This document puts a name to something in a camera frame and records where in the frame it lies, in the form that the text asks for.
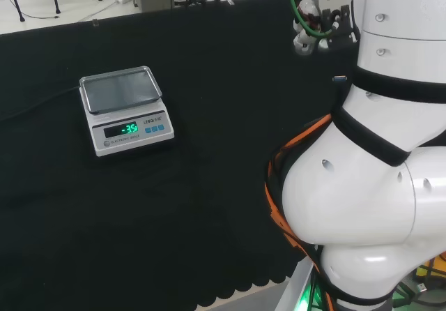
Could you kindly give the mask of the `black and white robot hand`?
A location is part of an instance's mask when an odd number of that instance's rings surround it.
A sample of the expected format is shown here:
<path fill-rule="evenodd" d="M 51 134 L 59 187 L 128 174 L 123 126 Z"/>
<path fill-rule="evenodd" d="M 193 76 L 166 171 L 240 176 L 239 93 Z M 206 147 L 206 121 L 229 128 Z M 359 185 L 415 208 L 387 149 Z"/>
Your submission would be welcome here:
<path fill-rule="evenodd" d="M 300 56 L 333 52 L 357 42 L 357 29 L 349 5 L 320 10 L 314 1 L 301 0 L 293 3 L 293 10 L 293 45 Z"/>

